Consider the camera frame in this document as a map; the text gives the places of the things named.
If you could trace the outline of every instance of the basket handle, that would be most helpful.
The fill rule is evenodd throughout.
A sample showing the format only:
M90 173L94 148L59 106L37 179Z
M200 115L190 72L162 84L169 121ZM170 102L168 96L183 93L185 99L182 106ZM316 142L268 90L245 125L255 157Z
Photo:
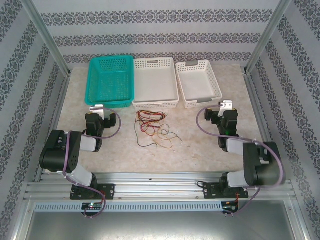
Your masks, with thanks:
M158 60L147 61L148 64L157 64L158 62Z
M208 97L208 98L201 98L197 100L198 104L209 103L209 102L212 102L212 98Z
M199 63L198 60L186 61L186 62L185 62L185 66L186 66L186 67L197 66L198 63Z
M149 103L150 106L161 106L162 103Z

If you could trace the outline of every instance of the basket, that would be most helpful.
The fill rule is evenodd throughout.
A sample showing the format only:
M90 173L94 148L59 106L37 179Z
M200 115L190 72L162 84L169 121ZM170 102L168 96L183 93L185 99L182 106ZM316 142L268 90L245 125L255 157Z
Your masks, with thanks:
M177 77L172 57L134 60L136 110L175 108L179 102Z
M175 67L186 109L216 104L223 97L208 60L178 62Z
M130 55L92 58L85 103L107 108L126 108L135 98L134 58Z

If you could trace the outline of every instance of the damask pattern wall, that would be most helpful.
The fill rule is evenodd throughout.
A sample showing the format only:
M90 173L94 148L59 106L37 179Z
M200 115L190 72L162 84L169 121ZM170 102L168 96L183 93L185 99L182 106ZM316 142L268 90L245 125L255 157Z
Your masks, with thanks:
M0 1L0 240L35 178L65 76L19 0Z
M70 68L130 54L245 66L279 0L34 0Z
M251 74L311 239L320 239L319 17L319 0L293 0Z

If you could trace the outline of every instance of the tabletop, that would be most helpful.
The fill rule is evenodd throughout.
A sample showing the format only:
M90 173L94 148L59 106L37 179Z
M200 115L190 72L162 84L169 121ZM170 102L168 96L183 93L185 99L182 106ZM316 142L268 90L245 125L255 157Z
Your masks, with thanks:
M245 80L238 64L212 65L212 69L223 94L223 100L232 100L238 110L237 133L246 138L261 140L258 124L251 105ZM79 131L86 129L85 114L89 106L85 104L88 68L76 67L72 70L69 86L60 115L58 130ZM133 105L115 108L120 115L122 127L119 133L103 140L99 152L79 154L79 162L93 173L121 172L216 172L237 171L243 169L243 157L222 151L216 137L204 134L196 125L196 116L202 107L185 109L183 98L176 108L153 109L167 114L165 123L170 131L178 134L172 140L172 148L140 147L135 134L136 110ZM211 133L218 134L216 125L200 116L200 125ZM105 129L103 136L109 136L118 125ZM152 143L151 137L140 131L137 124L139 142L142 145Z

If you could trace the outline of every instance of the cable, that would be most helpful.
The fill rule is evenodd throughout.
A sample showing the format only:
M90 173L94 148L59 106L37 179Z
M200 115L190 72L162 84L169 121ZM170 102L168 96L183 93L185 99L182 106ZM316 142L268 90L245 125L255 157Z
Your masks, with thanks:
M119 114L116 111L114 111L110 108L106 108L106 107L99 107L99 108L95 108L94 110L108 110L108 111L113 112L119 119L119 127L116 130L116 132L114 134L112 134L111 136L89 136L89 135L85 135L85 134L82 134L82 135L86 136L88 138L94 138L94 139L110 139L110 138L114 137L115 135L117 135L118 132L120 131L120 128L121 128L121 118L120 118Z
M149 147L152 145L156 145L156 147L160 146L165 149L171 149L173 147L173 144L171 142L172 139L179 138L183 142L183 140L176 133L170 131L170 126L168 124L164 123L164 120L166 117L167 117L167 114L165 114L162 111L152 112L152 111L147 111L147 110L140 110L136 113L135 122L134 122L134 131L135 131L135 135L136 135L137 144L140 147ZM151 143L149 145L140 145L138 133L136 130L137 123L139 123L139 125L140 125L141 132L150 136L154 143ZM168 134L174 134L175 136L168 137ZM157 142L154 139L154 136L158 136L158 138L160 140L169 141L171 143L171 146L167 147L167 146L160 144L159 142Z
M208 109L208 108L216 108L216 107L221 107L221 106L222 106L222 105L212 105L212 106L207 106L207 107L202 108L202 109L198 112L198 114L196 115L196 119L195 119L196 125L198 126L198 128L199 128L202 132L204 132L205 134L208 134L208 135L210 135L210 136L214 136L214 137L218 137L218 138L219 138L219 137L222 137L222 138L227 138L227 139L239 139L239 140L243 140L243 141L246 141L246 142L249 142L249 143L257 143L257 144L261 145L262 147L264 147L265 149L267 149L267 150L271 153L271 155L274 157L274 159L276 160L276 162L277 162L277 164L278 164L278 166L279 166L279 171L280 171L278 181L277 181L274 185L272 185L272 186L263 186L263 187L258 186L258 189L257 189L256 193L251 197L251 199L250 199L239 211L237 211L236 213L234 213L234 214L238 214L238 213L242 212L242 211L254 200L254 198L255 198L255 197L258 195L258 193L260 192L261 188L270 189L270 188L278 187L278 186L281 184L281 182L283 181L283 179L284 179L284 168L283 168L282 163L281 163L281 160L280 160L280 158L277 156L277 154L276 154L269 146L267 146L267 145L264 144L263 142L260 142L260 141L258 141L258 140L253 140L253 139L245 138L245 137L215 134L215 133L211 133L211 132L208 132L208 131L204 130L204 129L200 126L200 124L199 124L199 116L200 116L200 114L201 114L204 110L206 110L206 109Z
M105 108L105 107L101 107L101 108L98 108L98 109L96 108L96 110L102 110L102 109L103 109L103 110L112 111L112 112L114 112L115 115L118 117L118 119L119 119L119 127L118 127L117 131L116 131L114 134L112 134L111 136L105 136L105 137L88 136L88 135L84 135L84 134L83 134L84 136L89 137L89 138L94 138L94 139L110 139L110 138L114 137L114 136L120 131L120 128L121 128L121 118L120 118L119 114L116 113L115 111L113 111L113 110L110 109L110 108ZM63 165L62 175L63 175L64 178L65 178L66 180L68 180L70 183L72 183L72 184L74 184L74 185L76 185L76 186L79 186L79 187L88 189L88 190L90 190L90 191L93 191L93 192L95 192L95 193L97 193L97 194L100 194L100 195L102 196L101 203L103 203L103 207L100 209L99 212L97 212L97 213L96 213L95 215L93 215L93 216L87 216L87 215L86 215L86 212L87 212L88 208L86 208L86 209L84 210L84 213L83 213L84 217L85 217L85 218L93 219L93 218L99 216L99 215L105 210L106 205L107 205L106 196L105 196L102 192L100 192L100 191L98 191L98 190L96 190L96 189L94 189L94 188L92 188L92 187L85 186L85 185L82 185L82 184L80 184L80 183L77 183L77 182L73 181L71 178L69 178L69 177L67 176L66 170L67 170L67 166L68 166L69 148L70 148L70 135L71 135L71 132L72 132L72 131L69 131L68 134L67 134L67 136L66 136L65 159L64 159L64 165Z
M145 145L145 146L142 146L142 145L140 145L140 143L139 143L139 140L138 140L138 133L137 133L137 130L136 130L136 123L137 122L139 122L139 120L137 120L137 121L135 121L135 123L134 123L134 132L135 132L135 135L136 135L136 143L140 146L140 147L142 147L142 148L145 148L145 147L149 147L149 146L151 146L151 145L156 145L156 147L158 148L158 144L157 143L151 143L151 144L149 144L149 145Z
M235 207L239 207L239 193L238 192L235 193L235 202L236 202Z
M204 188L204 184L205 184L205 182L204 182L204 181L198 181L198 182L196 183L196 185L197 185L199 188L201 188L201 189L203 189L203 188Z

